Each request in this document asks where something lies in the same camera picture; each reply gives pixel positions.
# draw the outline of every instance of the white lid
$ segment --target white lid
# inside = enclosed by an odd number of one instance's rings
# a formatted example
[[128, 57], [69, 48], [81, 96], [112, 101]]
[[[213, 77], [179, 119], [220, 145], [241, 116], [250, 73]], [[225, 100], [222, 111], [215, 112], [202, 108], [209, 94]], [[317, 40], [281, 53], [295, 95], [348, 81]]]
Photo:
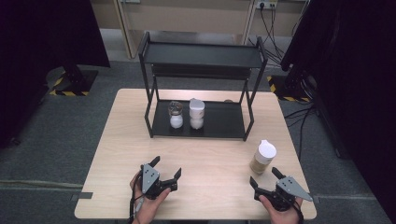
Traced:
[[276, 148], [267, 140], [262, 140], [259, 145], [259, 152], [256, 153], [256, 160], [260, 163], [266, 164], [276, 155]]
[[195, 98], [190, 99], [190, 109], [203, 110], [205, 108], [205, 103], [201, 100]]

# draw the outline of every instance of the hazard tape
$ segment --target hazard tape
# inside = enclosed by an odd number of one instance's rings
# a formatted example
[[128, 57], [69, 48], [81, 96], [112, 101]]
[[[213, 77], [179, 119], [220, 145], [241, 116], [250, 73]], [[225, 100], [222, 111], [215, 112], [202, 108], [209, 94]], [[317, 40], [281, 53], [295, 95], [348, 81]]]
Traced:
[[52, 87], [52, 91], [49, 92], [49, 95], [62, 95], [62, 96], [87, 96], [88, 91], [57, 91], [56, 88], [62, 83], [64, 80], [65, 72], [56, 80], [55, 84]]
[[292, 96], [285, 95], [286, 94], [285, 92], [280, 92], [277, 89], [277, 87], [276, 87], [276, 85], [274, 83], [274, 80], [273, 80], [273, 78], [271, 76], [268, 76], [267, 80], [268, 80], [268, 84], [270, 86], [270, 91], [272, 93], [274, 93], [279, 100], [282, 100], [282, 101], [310, 102], [308, 97], [292, 97]]

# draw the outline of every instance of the power outlet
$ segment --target power outlet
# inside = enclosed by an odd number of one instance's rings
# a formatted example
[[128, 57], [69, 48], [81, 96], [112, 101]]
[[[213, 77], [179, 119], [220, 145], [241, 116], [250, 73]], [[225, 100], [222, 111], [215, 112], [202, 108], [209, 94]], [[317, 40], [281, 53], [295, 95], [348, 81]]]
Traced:
[[262, 8], [262, 4], [264, 4], [263, 9], [276, 9], [277, 0], [259, 0], [257, 1], [256, 8]]

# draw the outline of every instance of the black metal shelf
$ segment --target black metal shelf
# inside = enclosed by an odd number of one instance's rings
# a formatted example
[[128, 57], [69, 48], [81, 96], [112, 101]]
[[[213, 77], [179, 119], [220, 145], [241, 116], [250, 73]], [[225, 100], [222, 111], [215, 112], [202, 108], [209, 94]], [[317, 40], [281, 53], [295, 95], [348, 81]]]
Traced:
[[[258, 38], [256, 46], [207, 45], [153, 42], [149, 33], [145, 33], [139, 49], [139, 60], [148, 96], [148, 107], [145, 120], [150, 137], [154, 135], [180, 137], [214, 137], [242, 138], [247, 140], [254, 118], [251, 105], [262, 80], [262, 74], [267, 64], [267, 56]], [[146, 64], [150, 64], [153, 75], [152, 86], [149, 86]], [[252, 68], [260, 72], [251, 94], [248, 82]], [[168, 115], [168, 105], [171, 100], [161, 99], [157, 86], [157, 77], [195, 77], [230, 80], [245, 80], [239, 102], [208, 102], [205, 101], [204, 127], [194, 130], [190, 126], [189, 101], [179, 101], [183, 104], [183, 126], [178, 129], [171, 127]], [[154, 97], [157, 106], [152, 125], [149, 112]], [[242, 102], [247, 98], [247, 108], [250, 122], [245, 129]]]
[[[241, 105], [238, 103], [205, 102], [204, 127], [198, 130], [190, 126], [189, 110], [183, 110], [183, 126], [178, 129], [169, 123], [168, 105], [170, 100], [157, 102], [153, 135], [162, 136], [190, 136], [190, 137], [217, 137], [217, 138], [244, 138], [245, 126]], [[189, 108], [189, 101], [179, 101], [183, 108]]]

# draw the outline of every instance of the black cable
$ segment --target black cable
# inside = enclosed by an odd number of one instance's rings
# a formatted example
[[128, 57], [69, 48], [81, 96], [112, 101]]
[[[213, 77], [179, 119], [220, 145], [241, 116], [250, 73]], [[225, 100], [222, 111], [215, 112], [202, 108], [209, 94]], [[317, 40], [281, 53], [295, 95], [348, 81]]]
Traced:
[[300, 120], [302, 120], [302, 119], [297, 119], [297, 120], [294, 121], [292, 124], [289, 124], [289, 125], [288, 125], [288, 128], [291, 127], [291, 126], [293, 126], [294, 124], [298, 123]]
[[300, 13], [300, 17], [299, 17], [299, 19], [297, 20], [297, 22], [294, 23], [293, 28], [291, 29], [291, 36], [294, 36], [294, 31], [295, 31], [295, 29], [296, 29], [296, 27], [297, 27], [297, 24], [300, 23], [301, 18], [302, 18], [302, 17], [304, 16], [304, 14], [305, 14], [306, 7], [309, 5], [310, 2], [311, 2], [310, 0], [305, 1], [304, 6], [303, 6], [303, 9], [301, 10], [301, 13]]
[[[311, 115], [311, 114], [315, 114], [315, 111], [309, 112], [309, 115]], [[286, 119], [297, 119], [297, 118], [299, 118], [299, 117], [301, 117], [301, 116], [305, 116], [305, 114], [296, 115], [296, 116], [294, 116], [294, 117], [287, 117]]]
[[279, 64], [274, 64], [274, 63], [268, 63], [268, 65], [271, 65], [271, 66], [273, 66], [273, 67], [280, 67]]
[[271, 6], [271, 29], [268, 30], [268, 26], [267, 23], [265, 22], [264, 16], [262, 15], [262, 9], [260, 10], [260, 14], [262, 16], [262, 22], [264, 23], [264, 27], [265, 27], [265, 31], [267, 32], [267, 37], [264, 39], [263, 43], [266, 42], [266, 40], [268, 38], [271, 39], [271, 42], [273, 43], [274, 47], [275, 47], [275, 51], [276, 54], [270, 52], [269, 50], [267, 50], [267, 53], [273, 55], [274, 57], [269, 57], [270, 59], [272, 59], [275, 63], [280, 64], [280, 61], [282, 60], [282, 54], [284, 54], [284, 51], [282, 49], [280, 49], [275, 42], [275, 9], [273, 6]]
[[308, 110], [308, 109], [309, 109], [309, 108], [305, 108], [305, 109], [301, 109], [301, 110], [294, 111], [294, 112], [292, 112], [291, 114], [288, 114], [287, 116], [285, 116], [285, 117], [283, 117], [283, 118], [285, 118], [285, 119], [293, 119], [293, 118], [291, 118], [290, 116], [295, 115], [295, 114], [300, 113], [300, 112], [304, 112], [304, 111], [306, 111], [306, 110]]
[[251, 41], [250, 37], [248, 38], [248, 42], [250, 42], [251, 45], [256, 46], [256, 45], [253, 44], [253, 42]]
[[307, 101], [300, 101], [299, 99], [294, 99], [294, 100], [299, 105], [310, 105], [310, 104], [313, 104], [311, 101], [308, 101], [308, 102]]
[[300, 82], [300, 86], [303, 89], [303, 91], [305, 92], [305, 94], [309, 97], [309, 99], [313, 100], [314, 99], [314, 93], [312, 92], [311, 89], [313, 89], [309, 83], [307, 83], [305, 81], [305, 79], [303, 78], [303, 80]]
[[142, 171], [140, 170], [139, 174], [136, 175], [136, 178], [134, 179], [134, 184], [133, 184], [133, 186], [132, 186], [132, 198], [131, 198], [131, 201], [129, 202], [129, 218], [128, 218], [128, 224], [132, 224], [132, 223], [134, 222], [134, 202], [135, 202], [137, 199], [139, 199], [140, 197], [143, 196], [143, 194], [142, 194], [142, 195], [140, 195], [138, 198], [135, 198], [135, 197], [134, 197], [134, 193], [135, 193], [135, 190], [136, 190], [137, 181], [139, 180], [139, 178], [141, 177], [142, 174], [143, 174], [143, 173], [142, 173]]
[[299, 151], [298, 151], [298, 161], [301, 159], [301, 152], [303, 151], [303, 147], [302, 147], [302, 144], [303, 144], [303, 126], [304, 126], [304, 123], [305, 123], [305, 119], [306, 119], [306, 117], [308, 117], [309, 111], [312, 108], [314, 108], [314, 107], [315, 107], [315, 105], [311, 105], [311, 107], [309, 107], [309, 109], [306, 111], [306, 114], [305, 114], [305, 116], [303, 118], [303, 122], [301, 123], [301, 127], [300, 127], [300, 145], [299, 145]]
[[304, 215], [303, 215], [303, 212], [301, 211], [300, 205], [295, 200], [294, 200], [294, 203], [289, 202], [289, 200], [287, 200], [283, 195], [281, 195], [277, 191], [276, 191], [276, 194], [277, 194], [277, 196], [282, 198], [283, 201], [288, 203], [290, 205], [290, 207], [292, 207], [294, 210], [296, 210], [297, 216], [298, 216], [298, 219], [299, 219], [298, 220], [298, 224], [303, 224], [304, 223]]

